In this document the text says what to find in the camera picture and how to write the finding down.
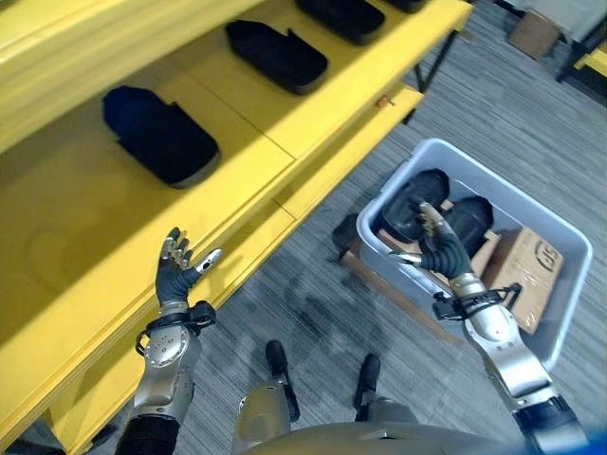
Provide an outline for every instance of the silver arm casing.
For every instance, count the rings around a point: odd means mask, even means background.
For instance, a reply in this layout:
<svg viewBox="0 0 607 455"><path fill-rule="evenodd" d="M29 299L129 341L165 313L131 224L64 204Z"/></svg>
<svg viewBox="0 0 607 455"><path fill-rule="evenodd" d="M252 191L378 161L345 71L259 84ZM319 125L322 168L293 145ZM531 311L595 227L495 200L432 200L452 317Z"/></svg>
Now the silver arm casing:
<svg viewBox="0 0 607 455"><path fill-rule="evenodd" d="M486 291L473 273L451 280L451 289L457 297L474 296ZM517 412L559 397L552 378L523 343L512 314L502 305L493 305L477 313L473 313L474 309L468 309L471 316L464 323L464 331L483 356L487 373L507 408ZM543 453L587 444L586 435L577 421L556 429L535 431L532 438Z"/></svg>
<svg viewBox="0 0 607 455"><path fill-rule="evenodd" d="M162 305L160 316L186 313L188 303ZM193 397L193 368L200 357L200 341L185 326L154 330L145 347L145 371L135 392L133 416L157 415L180 425Z"/></svg>

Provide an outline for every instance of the cardboard box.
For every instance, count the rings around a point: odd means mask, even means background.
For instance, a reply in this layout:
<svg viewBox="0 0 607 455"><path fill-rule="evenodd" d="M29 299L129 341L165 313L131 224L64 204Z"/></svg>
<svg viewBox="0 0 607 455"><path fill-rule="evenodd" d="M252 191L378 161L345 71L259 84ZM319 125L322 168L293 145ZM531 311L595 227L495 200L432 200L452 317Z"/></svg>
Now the cardboard box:
<svg viewBox="0 0 607 455"><path fill-rule="evenodd" d="M543 310L559 276L563 257L529 227L505 234L493 252L483 282L488 289L519 283L523 290L510 308L529 334L538 328Z"/></svg>
<svg viewBox="0 0 607 455"><path fill-rule="evenodd" d="M561 36L561 29L550 19L530 9L514 28L508 42L539 60Z"/></svg>
<svg viewBox="0 0 607 455"><path fill-rule="evenodd" d="M406 251L408 253L421 253L421 249L419 248L419 244L417 242L413 242L412 244L404 244L392 237L384 229L380 229L377 232L377 237L391 249ZM491 259L493 250L500 243L501 238L501 235L496 234L492 230L488 230L487 232L485 232L485 242L483 243L483 246L481 246L481 248L476 252L476 254L470 259L472 270L474 271L474 273L476 273L477 276L480 277L485 271L485 267ZM444 275L434 272L426 272L426 275L428 275L428 277L431 278L436 284L445 289L445 291L450 290L449 280L447 280Z"/></svg>

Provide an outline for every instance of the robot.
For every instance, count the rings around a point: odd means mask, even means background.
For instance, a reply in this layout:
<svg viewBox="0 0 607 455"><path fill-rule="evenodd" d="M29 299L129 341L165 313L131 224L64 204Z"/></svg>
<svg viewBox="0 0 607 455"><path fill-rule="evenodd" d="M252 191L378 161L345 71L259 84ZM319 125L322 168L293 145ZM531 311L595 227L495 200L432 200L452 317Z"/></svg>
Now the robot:
<svg viewBox="0 0 607 455"><path fill-rule="evenodd" d="M464 332L485 360L489 376L512 413L527 445L523 453L563 453L583 449L588 440L575 413L557 391L541 362L521 340L514 317L502 305L520 286L487 290L472 272L470 260L449 224L424 201L414 208L436 249L423 254L393 251L389 257L442 273L453 296L435 296L442 319L462 320ZM137 340L145 372L117 454L171 454L179 427L193 398L192 371L199 358L200 331L214 322L211 306L188 304L189 289L221 257L216 249L190 266L188 241L174 228L164 240L156 275L159 318ZM141 340L149 340L143 347ZM376 393L379 359L367 355L360 369L353 423L291 431L299 418L285 352L278 341L266 346L268 381L240 403L231 453L249 455L330 454L470 454L513 453L475 435L420 425L411 410Z"/></svg>

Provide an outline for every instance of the black shoe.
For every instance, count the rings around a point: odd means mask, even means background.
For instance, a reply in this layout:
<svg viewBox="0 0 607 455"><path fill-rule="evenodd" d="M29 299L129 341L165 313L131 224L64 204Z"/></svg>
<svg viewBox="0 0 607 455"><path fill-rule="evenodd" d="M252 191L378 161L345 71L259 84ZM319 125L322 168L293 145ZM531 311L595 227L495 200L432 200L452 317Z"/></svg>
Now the black shoe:
<svg viewBox="0 0 607 455"><path fill-rule="evenodd" d="M352 404L354 408L359 411L362 404L362 395L367 391L376 391L377 380L379 379L379 371L381 370L381 363L379 357L375 354L368 354L364 357L364 362L360 366L359 383L357 384L357 391L354 394Z"/></svg>
<svg viewBox="0 0 607 455"><path fill-rule="evenodd" d="M297 422L300 418L300 407L297 403L297 396L291 386L291 380L288 377L288 364L286 362L285 350L283 345L277 339L272 339L266 345L266 361L269 370L274 376L283 375L286 379L286 384L283 384L285 391L286 402L288 404L288 414L291 423Z"/></svg>

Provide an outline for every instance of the robot finger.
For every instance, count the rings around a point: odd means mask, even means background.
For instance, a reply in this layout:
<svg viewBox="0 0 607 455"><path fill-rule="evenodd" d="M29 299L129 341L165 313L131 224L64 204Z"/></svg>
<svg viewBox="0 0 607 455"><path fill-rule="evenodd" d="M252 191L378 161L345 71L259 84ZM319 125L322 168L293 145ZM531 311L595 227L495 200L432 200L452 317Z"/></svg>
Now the robot finger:
<svg viewBox="0 0 607 455"><path fill-rule="evenodd" d="M162 243L162 249L160 250L160 259L170 259L173 257L175 247L177 245L177 239L181 235L179 227L174 227L171 232L167 234L167 237Z"/></svg>

